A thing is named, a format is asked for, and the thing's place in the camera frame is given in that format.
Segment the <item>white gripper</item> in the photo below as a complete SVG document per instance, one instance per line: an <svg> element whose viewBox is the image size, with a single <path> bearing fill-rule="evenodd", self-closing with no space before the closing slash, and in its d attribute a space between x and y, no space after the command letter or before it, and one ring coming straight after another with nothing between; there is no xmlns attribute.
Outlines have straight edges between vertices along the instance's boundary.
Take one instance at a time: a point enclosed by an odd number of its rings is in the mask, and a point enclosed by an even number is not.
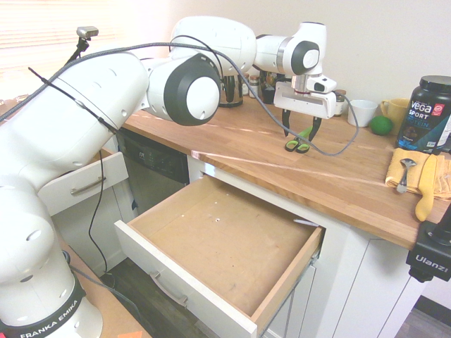
<svg viewBox="0 0 451 338"><path fill-rule="evenodd" d="M312 129L309 134L310 142L319 131L322 118L329 119L334 116L335 102L336 96L333 92L327 94L316 92L300 94L295 92L291 85L286 82L276 83L276 92L273 100L276 107L283 109L282 123L286 137L289 135L291 111L314 116Z"/></svg>

